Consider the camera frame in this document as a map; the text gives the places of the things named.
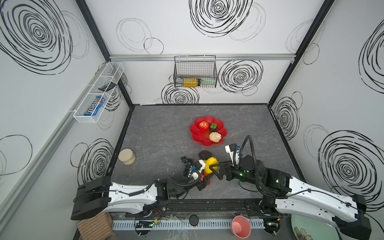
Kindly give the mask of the yellow lemon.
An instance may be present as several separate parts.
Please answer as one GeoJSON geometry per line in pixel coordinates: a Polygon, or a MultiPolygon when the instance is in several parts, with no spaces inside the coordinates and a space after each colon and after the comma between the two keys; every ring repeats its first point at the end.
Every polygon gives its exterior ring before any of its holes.
{"type": "Polygon", "coordinates": [[[211,174],[213,171],[210,169],[210,166],[217,165],[219,162],[216,158],[210,157],[204,161],[206,166],[204,168],[204,175],[207,176],[211,174]]]}

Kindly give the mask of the cream starfruit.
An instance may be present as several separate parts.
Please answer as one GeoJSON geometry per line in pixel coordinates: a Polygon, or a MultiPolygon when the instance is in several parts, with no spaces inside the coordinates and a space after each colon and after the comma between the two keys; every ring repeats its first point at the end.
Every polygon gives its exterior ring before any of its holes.
{"type": "Polygon", "coordinates": [[[214,143],[218,143],[218,142],[221,141],[222,135],[220,133],[218,133],[218,132],[212,132],[209,135],[209,139],[210,139],[210,141],[212,141],[214,143]]]}

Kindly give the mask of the red flower fruit bowl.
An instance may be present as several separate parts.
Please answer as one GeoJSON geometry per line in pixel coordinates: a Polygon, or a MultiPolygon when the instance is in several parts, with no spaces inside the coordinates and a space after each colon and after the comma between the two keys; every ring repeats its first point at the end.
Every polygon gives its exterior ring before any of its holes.
{"type": "Polygon", "coordinates": [[[215,119],[212,116],[206,116],[204,118],[197,118],[194,121],[194,123],[190,126],[190,132],[191,132],[192,139],[195,142],[200,143],[205,147],[210,147],[212,145],[221,144],[224,141],[224,138],[227,136],[227,133],[228,133],[227,129],[224,126],[224,123],[221,120],[215,119]],[[208,131],[206,131],[205,133],[200,132],[199,123],[202,121],[206,121],[209,125],[211,125],[212,123],[216,123],[218,125],[218,129],[216,132],[218,132],[222,135],[222,139],[220,142],[214,143],[214,142],[210,141],[209,135],[210,135],[210,133],[212,133],[210,131],[210,129],[208,131]]]}

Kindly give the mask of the dark mangosteen with green leaves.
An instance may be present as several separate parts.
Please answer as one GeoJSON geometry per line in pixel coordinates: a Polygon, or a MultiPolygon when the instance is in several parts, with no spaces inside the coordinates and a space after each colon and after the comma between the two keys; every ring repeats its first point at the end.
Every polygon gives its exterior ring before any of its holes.
{"type": "Polygon", "coordinates": [[[216,123],[212,123],[211,125],[210,125],[210,131],[211,132],[216,132],[217,131],[217,129],[218,129],[218,125],[216,124],[216,123]]]}

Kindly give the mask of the red apple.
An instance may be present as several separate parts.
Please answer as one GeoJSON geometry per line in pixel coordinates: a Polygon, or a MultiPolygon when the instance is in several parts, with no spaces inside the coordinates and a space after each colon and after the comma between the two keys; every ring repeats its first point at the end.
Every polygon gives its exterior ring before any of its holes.
{"type": "Polygon", "coordinates": [[[206,121],[202,121],[199,123],[199,130],[202,133],[205,133],[210,128],[210,125],[206,121]]]}

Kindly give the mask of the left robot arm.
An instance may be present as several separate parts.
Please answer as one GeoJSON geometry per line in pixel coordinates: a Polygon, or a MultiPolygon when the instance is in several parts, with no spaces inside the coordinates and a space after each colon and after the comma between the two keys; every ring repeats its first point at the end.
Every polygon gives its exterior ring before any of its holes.
{"type": "Polygon", "coordinates": [[[182,179],[167,176],[166,179],[154,180],[144,186],[113,183],[110,176],[101,177],[78,187],[71,220],[90,219],[102,212],[137,215],[145,211],[147,206],[179,198],[194,187],[201,191],[212,176],[204,176],[193,170],[182,179]]]}

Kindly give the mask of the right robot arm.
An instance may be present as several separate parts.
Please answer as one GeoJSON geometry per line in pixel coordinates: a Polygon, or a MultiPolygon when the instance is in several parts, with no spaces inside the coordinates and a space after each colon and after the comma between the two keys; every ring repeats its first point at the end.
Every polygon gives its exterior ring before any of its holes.
{"type": "Polygon", "coordinates": [[[282,171],[266,168],[250,155],[232,162],[209,165],[221,180],[238,179],[256,186],[262,199],[258,211],[265,216],[300,215],[327,223],[357,240],[368,240],[372,233],[365,216],[367,205],[360,195],[342,196],[311,186],[282,171]]]}

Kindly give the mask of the dark avocado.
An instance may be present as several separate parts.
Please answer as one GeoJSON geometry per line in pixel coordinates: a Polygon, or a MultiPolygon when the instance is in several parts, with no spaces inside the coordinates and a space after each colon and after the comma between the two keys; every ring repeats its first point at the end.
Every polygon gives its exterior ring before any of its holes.
{"type": "Polygon", "coordinates": [[[208,160],[208,159],[211,158],[212,156],[213,156],[213,154],[212,154],[211,152],[208,152],[208,151],[201,151],[201,152],[199,153],[199,158],[200,158],[201,160],[204,160],[204,161],[208,160]]]}

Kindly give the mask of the dark grape bunch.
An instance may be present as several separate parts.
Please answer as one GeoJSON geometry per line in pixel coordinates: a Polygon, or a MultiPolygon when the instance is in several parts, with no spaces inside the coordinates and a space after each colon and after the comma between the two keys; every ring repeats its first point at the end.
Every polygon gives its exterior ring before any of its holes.
{"type": "Polygon", "coordinates": [[[180,160],[185,165],[185,169],[183,171],[183,177],[187,177],[191,171],[194,171],[196,169],[194,160],[187,158],[186,156],[180,157],[180,160]]]}

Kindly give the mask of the pink cup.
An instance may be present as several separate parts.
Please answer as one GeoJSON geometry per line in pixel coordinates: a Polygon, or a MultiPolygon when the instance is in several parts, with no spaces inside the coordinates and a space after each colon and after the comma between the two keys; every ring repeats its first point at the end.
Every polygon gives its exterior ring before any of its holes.
{"type": "Polygon", "coordinates": [[[251,224],[247,218],[236,216],[231,222],[231,232],[240,239],[246,239],[251,234],[251,224]]]}

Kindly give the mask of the beige round container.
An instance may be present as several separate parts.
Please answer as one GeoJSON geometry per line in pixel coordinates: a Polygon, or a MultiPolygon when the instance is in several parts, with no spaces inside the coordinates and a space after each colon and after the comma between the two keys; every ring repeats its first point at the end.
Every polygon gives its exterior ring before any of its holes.
{"type": "Polygon", "coordinates": [[[136,161],[136,156],[131,149],[121,150],[118,158],[126,166],[130,166],[136,161]]]}

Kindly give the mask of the green bottle in basket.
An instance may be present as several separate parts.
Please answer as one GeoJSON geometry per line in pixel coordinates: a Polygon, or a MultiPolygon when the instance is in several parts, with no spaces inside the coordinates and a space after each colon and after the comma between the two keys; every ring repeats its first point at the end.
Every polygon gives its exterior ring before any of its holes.
{"type": "Polygon", "coordinates": [[[217,78],[215,78],[215,77],[200,78],[200,87],[215,88],[216,85],[217,85],[217,78]]]}

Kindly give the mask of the yellow box in basket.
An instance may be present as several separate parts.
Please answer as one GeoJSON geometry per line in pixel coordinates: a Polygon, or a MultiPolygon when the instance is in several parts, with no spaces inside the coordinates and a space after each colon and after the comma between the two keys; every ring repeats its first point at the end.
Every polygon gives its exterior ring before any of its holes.
{"type": "Polygon", "coordinates": [[[183,79],[183,87],[184,88],[195,88],[200,84],[200,80],[196,78],[184,78],[183,79]]]}

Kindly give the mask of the black remote control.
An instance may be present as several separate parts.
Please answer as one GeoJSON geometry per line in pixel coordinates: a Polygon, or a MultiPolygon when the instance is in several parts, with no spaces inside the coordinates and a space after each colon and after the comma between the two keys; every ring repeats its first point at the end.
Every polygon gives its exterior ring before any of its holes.
{"type": "Polygon", "coordinates": [[[100,88],[98,88],[99,91],[101,92],[109,92],[110,90],[114,89],[117,85],[115,83],[109,83],[106,84],[100,88]]]}

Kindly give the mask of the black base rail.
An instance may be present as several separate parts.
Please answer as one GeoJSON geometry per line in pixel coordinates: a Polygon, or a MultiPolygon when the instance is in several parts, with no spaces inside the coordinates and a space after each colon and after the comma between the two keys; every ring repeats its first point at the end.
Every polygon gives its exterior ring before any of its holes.
{"type": "Polygon", "coordinates": [[[160,210],[162,217],[174,213],[224,213],[231,212],[238,215],[260,218],[278,218],[281,214],[276,210],[262,210],[261,199],[186,199],[162,200],[144,207],[138,214],[131,214],[127,210],[117,210],[127,217],[143,216],[150,210],[160,210]]]}

